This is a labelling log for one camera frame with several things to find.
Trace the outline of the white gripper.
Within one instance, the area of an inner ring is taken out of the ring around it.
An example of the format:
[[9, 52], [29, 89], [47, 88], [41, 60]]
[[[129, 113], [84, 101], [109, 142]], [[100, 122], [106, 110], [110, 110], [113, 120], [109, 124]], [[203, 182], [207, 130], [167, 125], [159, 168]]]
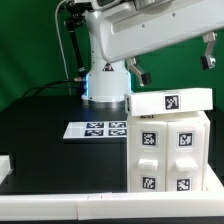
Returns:
[[144, 87], [152, 83], [151, 74], [139, 66], [134, 56], [205, 34], [202, 69], [212, 69], [216, 65], [213, 49], [217, 34], [211, 31], [221, 28], [224, 0], [170, 0], [139, 11], [133, 2], [125, 2], [99, 15], [98, 41], [107, 62], [128, 58], [128, 69]]

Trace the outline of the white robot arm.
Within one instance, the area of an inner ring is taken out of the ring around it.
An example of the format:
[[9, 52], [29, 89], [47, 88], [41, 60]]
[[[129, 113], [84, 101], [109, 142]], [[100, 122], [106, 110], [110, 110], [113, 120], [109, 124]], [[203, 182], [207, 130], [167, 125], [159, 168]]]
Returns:
[[83, 0], [91, 46], [91, 69], [82, 99], [121, 103], [131, 91], [130, 75], [142, 86], [150, 74], [137, 57], [201, 36], [207, 44], [202, 65], [210, 69], [215, 32], [224, 28], [224, 0]]

